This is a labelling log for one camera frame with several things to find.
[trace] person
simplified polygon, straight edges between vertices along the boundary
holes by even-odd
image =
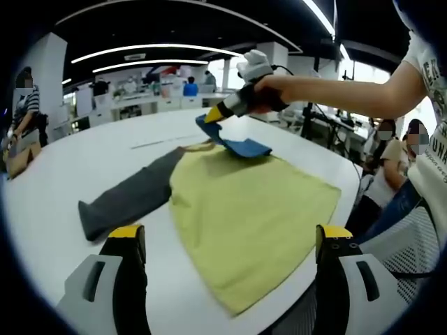
[[[106,82],[104,78],[99,77],[95,83],[90,85],[90,87],[93,89],[93,96],[102,96],[103,94],[106,94],[109,92],[109,84],[110,82]]]
[[[124,90],[126,91],[127,94],[133,94],[137,91],[138,85],[135,82],[135,80],[133,79],[133,77],[129,77],[127,82],[123,85]]]
[[[412,128],[419,127],[421,123],[418,119],[411,120],[405,138]],[[346,223],[346,229],[354,237],[363,235],[379,218],[382,209],[406,181],[408,169],[415,160],[416,154],[406,140],[393,138],[388,142],[379,157],[377,174],[364,187],[360,201]]]
[[[363,163],[364,177],[366,174],[376,174],[379,168],[380,157],[383,154],[388,143],[396,136],[396,123],[394,120],[382,120],[379,124],[379,128],[374,130],[372,137],[374,138],[374,150],[372,154],[367,156]]]
[[[439,29],[432,17],[433,13],[445,13],[443,6],[445,3],[439,0],[395,0],[398,14],[411,30],[410,43],[403,61],[384,84],[268,75],[255,86],[256,91],[265,87],[276,89],[285,103],[311,101],[382,119],[403,117],[424,97],[430,97],[438,126],[430,143],[423,143],[428,144],[425,152],[409,169],[409,180],[365,233],[365,239],[402,220],[421,197],[430,207],[442,246],[447,238],[447,99],[439,98],[447,96],[447,43],[445,29]],[[268,111],[267,106],[254,110]],[[421,150],[419,144],[411,143]]]
[[[198,86],[194,81],[194,77],[188,77],[188,82],[183,87],[184,96],[197,96]]]
[[[48,144],[47,115],[40,111],[39,88],[34,84],[30,67],[24,68],[17,76],[16,89],[20,93],[20,99],[13,115],[11,142],[17,142],[22,135],[37,128],[41,147],[46,146]]]
[[[213,92],[217,89],[216,77],[208,70],[205,71],[205,85],[211,85],[213,87]]]

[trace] led light strip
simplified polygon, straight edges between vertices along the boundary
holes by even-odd
[[[152,47],[178,47],[178,48],[183,48],[183,49],[195,49],[195,50],[205,50],[205,51],[211,51],[211,52],[220,52],[221,54],[229,54],[231,56],[236,56],[236,57],[242,56],[242,54],[238,54],[237,52],[223,50],[223,49],[217,49],[215,47],[201,47],[199,45],[164,43],[164,44],[142,44],[142,45],[129,45],[127,47],[115,47],[113,49],[98,51],[93,54],[88,54],[88,55],[79,57],[77,59],[72,60],[71,63],[74,64],[79,61],[84,61],[85,59],[88,59],[88,58],[101,56],[102,54],[109,54],[111,52],[134,50],[134,49],[146,49],[146,48],[152,48]]]
[[[122,68],[123,66],[141,65],[141,64],[158,64],[158,63],[181,63],[181,64],[208,64],[207,61],[192,61],[187,59],[156,59],[153,61],[132,61],[130,63],[123,63],[117,65],[106,66],[105,68],[97,68],[93,73],[110,70],[112,68]]]
[[[316,18],[320,20],[321,24],[326,28],[328,33],[332,36],[332,40],[335,39],[335,29],[327,19],[327,17],[323,14],[321,9],[312,1],[312,0],[302,0],[307,7],[315,14]],[[350,61],[351,58],[349,58],[348,52],[346,51],[346,48],[343,44],[340,44],[340,52],[342,53],[342,56]]]

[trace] yellow cloth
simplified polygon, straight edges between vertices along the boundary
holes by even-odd
[[[340,190],[287,162],[216,146],[186,152],[170,180],[170,209],[203,280],[233,314],[277,287],[315,245]]]

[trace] white table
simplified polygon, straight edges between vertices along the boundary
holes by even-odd
[[[175,147],[205,140],[195,118],[208,110],[137,117],[65,137],[44,148],[27,171],[6,183],[3,198],[10,236],[29,278],[52,306],[64,294],[68,275],[102,247],[102,243],[85,239],[78,200],[91,202]],[[340,188],[342,195],[330,224],[345,224],[359,184],[350,161],[249,117],[233,117],[222,126],[225,138],[257,140],[272,147],[275,156]],[[130,149],[151,142],[159,143]],[[231,318],[186,254],[168,206],[140,222],[146,229],[146,311],[153,335],[258,334],[290,308],[314,280],[315,250],[278,288]]]

